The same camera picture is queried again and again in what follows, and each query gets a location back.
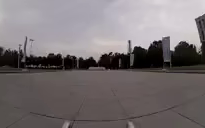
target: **billboard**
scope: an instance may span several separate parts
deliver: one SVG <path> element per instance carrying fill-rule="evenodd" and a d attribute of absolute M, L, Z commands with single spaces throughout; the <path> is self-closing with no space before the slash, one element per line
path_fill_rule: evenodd
<path fill-rule="evenodd" d="M 170 37 L 163 37 L 162 47 L 163 47 L 163 60 L 164 60 L 164 62 L 171 62 Z"/>

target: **pavement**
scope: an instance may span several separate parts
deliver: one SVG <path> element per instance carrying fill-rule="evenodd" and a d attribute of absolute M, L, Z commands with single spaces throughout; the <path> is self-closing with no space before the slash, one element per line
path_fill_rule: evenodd
<path fill-rule="evenodd" d="M 0 128 L 205 128 L 205 74 L 0 74 Z"/>

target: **window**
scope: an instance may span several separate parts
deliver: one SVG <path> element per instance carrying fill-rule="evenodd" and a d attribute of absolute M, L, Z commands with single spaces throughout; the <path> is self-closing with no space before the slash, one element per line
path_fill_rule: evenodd
<path fill-rule="evenodd" d="M 203 28 L 205 27 L 205 20 L 202 19 L 202 25 L 203 25 Z"/>
<path fill-rule="evenodd" d="M 205 40 L 204 31 L 202 31 L 202 40 Z"/>
<path fill-rule="evenodd" d="M 202 29 L 202 23 L 201 23 L 201 21 L 199 21 L 198 24 L 199 24 L 199 28 Z"/>

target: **cloud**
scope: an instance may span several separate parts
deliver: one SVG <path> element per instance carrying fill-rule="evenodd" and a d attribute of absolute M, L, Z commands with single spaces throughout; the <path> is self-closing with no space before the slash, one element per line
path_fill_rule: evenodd
<path fill-rule="evenodd" d="M 33 53 L 99 57 L 126 52 L 127 40 L 147 48 L 171 36 L 200 45 L 194 19 L 205 0 L 0 0 L 0 45 L 18 48 L 35 39 Z"/>

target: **tree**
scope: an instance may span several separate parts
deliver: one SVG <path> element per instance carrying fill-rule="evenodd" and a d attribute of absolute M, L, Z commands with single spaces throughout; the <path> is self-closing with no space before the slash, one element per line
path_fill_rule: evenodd
<path fill-rule="evenodd" d="M 162 41 L 154 41 L 150 44 L 147 52 L 147 60 L 150 67 L 162 67 L 163 66 L 163 50 Z"/>
<path fill-rule="evenodd" d="M 199 64 L 201 55 L 196 50 L 196 46 L 186 41 L 181 41 L 176 47 L 172 58 L 174 66 L 190 66 Z"/>
<path fill-rule="evenodd" d="M 133 50 L 134 54 L 134 68 L 146 68 L 148 67 L 148 62 L 147 62 L 147 50 L 138 46 L 135 47 Z"/>

